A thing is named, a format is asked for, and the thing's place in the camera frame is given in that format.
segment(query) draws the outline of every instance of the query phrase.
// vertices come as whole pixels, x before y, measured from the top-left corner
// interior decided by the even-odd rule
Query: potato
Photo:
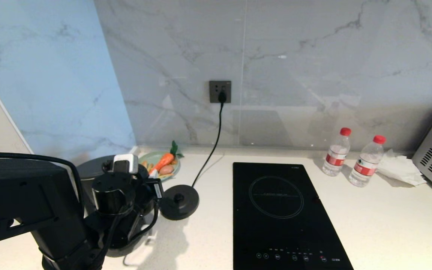
[[[161,168],[159,170],[159,174],[164,175],[164,174],[170,174],[174,171],[174,167],[173,165],[166,165],[163,168]]]

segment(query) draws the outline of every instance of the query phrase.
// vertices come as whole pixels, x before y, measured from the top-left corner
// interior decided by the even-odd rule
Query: cooking zone circle
[[[251,183],[249,197],[254,207],[275,219],[298,215],[305,204],[300,190],[278,176],[263,176]]]

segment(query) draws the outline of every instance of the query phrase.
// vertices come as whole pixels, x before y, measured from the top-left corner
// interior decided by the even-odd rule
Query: green plate
[[[148,153],[142,157],[139,158],[139,164],[142,164],[144,161],[148,162],[149,164],[154,164],[156,165],[159,160],[161,159],[161,157],[163,157],[164,154],[166,154],[167,152],[151,152]],[[178,173],[178,171],[180,170],[180,159],[176,156],[175,159],[178,161],[178,164],[173,165],[174,167],[174,171],[172,172],[174,175],[172,176],[168,176],[168,177],[163,177],[161,178],[161,181],[173,178],[173,176],[176,175],[176,173]]]

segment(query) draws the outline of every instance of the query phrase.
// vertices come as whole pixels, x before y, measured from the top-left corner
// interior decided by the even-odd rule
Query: marble backsplash
[[[135,144],[91,0],[0,0],[0,98],[36,154],[79,164]]]
[[[432,124],[432,0],[95,0],[138,144],[414,150]]]

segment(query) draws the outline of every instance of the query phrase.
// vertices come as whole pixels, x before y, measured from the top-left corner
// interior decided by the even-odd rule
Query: red bottle cap
[[[377,143],[377,144],[382,145],[386,142],[386,138],[384,136],[381,136],[381,135],[376,135],[376,136],[374,136],[374,139],[372,141]]]
[[[343,135],[343,136],[349,136],[351,134],[351,129],[350,128],[341,128],[341,131],[339,132],[339,134]]]

